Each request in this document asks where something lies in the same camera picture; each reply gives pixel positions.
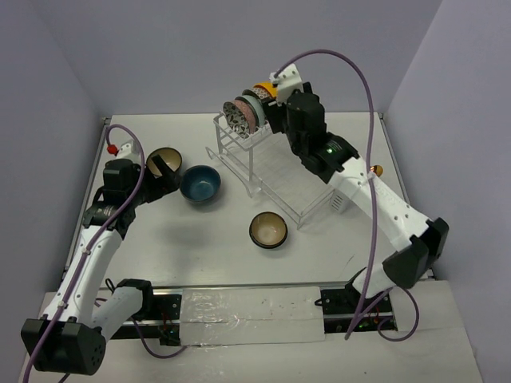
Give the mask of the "yellow bowl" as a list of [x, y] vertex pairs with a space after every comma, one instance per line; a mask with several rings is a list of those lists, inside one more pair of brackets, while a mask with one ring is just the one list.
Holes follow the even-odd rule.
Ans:
[[277, 89], [271, 82], [260, 82], [254, 84], [254, 87], [258, 89], [264, 89], [271, 98], [276, 98], [277, 96]]

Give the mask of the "red patterned white bowl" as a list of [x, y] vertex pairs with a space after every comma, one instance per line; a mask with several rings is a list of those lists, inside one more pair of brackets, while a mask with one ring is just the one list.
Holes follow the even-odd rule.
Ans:
[[265, 88], [253, 87], [252, 92], [260, 99], [265, 100], [267, 98], [273, 99], [273, 96]]

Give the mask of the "leaf patterned bowl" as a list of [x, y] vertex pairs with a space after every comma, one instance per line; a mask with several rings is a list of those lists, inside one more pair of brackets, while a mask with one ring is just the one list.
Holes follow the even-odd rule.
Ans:
[[245, 116], [246, 105], [242, 101], [226, 101], [223, 104], [223, 114], [229, 128], [242, 139], [249, 136], [249, 123]]

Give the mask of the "pink patterned bowl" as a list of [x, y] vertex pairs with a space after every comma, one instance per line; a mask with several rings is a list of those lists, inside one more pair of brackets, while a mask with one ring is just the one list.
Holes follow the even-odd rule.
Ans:
[[256, 115], [251, 106], [242, 100], [234, 100], [237, 108], [234, 124], [237, 128], [251, 135], [256, 130]]

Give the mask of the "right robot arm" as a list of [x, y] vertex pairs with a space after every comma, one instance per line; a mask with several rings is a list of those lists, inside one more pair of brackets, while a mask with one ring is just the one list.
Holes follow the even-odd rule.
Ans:
[[348, 306], [363, 312], [384, 290], [413, 287], [442, 254], [448, 223], [412, 208], [348, 141], [328, 132], [325, 109], [309, 84], [274, 81], [272, 88], [275, 99], [263, 102], [271, 130], [285, 134], [301, 164], [370, 217], [372, 231], [382, 232], [394, 248], [388, 258], [379, 264], [369, 261], [349, 281]]

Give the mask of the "beige bowl dark exterior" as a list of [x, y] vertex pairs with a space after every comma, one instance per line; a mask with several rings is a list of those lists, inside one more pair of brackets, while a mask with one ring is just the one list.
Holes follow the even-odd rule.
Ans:
[[264, 211], [252, 219], [248, 233], [256, 246], [275, 249], [286, 241], [288, 228], [282, 216], [272, 211]]

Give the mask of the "light green ceramic bowl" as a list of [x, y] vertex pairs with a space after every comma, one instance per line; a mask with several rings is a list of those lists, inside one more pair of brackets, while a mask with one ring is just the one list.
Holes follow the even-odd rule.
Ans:
[[259, 98], [251, 95], [242, 95], [242, 98], [254, 109], [256, 126], [262, 128], [266, 123], [266, 117]]

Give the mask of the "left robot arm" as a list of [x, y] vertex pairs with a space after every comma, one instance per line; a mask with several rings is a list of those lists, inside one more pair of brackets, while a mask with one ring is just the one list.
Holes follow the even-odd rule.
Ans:
[[23, 380], [41, 372], [94, 375], [106, 344], [124, 322], [156, 308], [151, 282], [125, 278], [95, 306], [110, 261], [136, 218], [136, 209], [178, 190], [180, 176], [159, 155], [146, 163], [120, 158], [103, 169], [103, 184], [85, 211], [73, 261], [40, 318], [27, 319], [21, 336], [30, 355]]

